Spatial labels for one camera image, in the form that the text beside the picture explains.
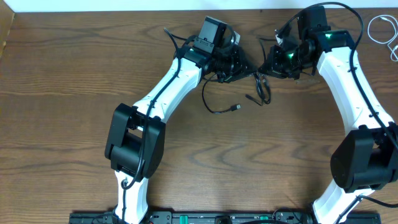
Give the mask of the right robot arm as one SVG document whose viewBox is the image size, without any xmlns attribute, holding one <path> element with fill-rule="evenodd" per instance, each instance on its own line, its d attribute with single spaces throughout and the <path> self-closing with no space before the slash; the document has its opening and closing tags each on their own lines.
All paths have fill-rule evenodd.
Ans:
<svg viewBox="0 0 398 224">
<path fill-rule="evenodd" d="M 397 180 L 397 125 L 373 93 L 359 64 L 359 40 L 327 23 L 325 4 L 298 12 L 299 43 L 290 25 L 276 30 L 259 72 L 298 79 L 307 68 L 326 81 L 339 109 L 345 138 L 330 159 L 332 181 L 312 203 L 314 223 L 344 223 L 354 207 Z"/>
</svg>

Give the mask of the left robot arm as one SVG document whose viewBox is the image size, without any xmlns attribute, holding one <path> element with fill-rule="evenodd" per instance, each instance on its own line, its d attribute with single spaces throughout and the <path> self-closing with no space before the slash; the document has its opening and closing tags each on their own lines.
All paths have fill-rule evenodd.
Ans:
<svg viewBox="0 0 398 224">
<path fill-rule="evenodd" d="M 198 35 L 175 46 L 172 64 L 160 82 L 132 106 L 117 106 L 104 149 L 118 181 L 113 223 L 143 221 L 149 208 L 148 181 L 164 154 L 166 123 L 185 96 L 209 73 L 221 83 L 255 73 L 239 40 L 230 25 L 205 17 Z"/>
</svg>

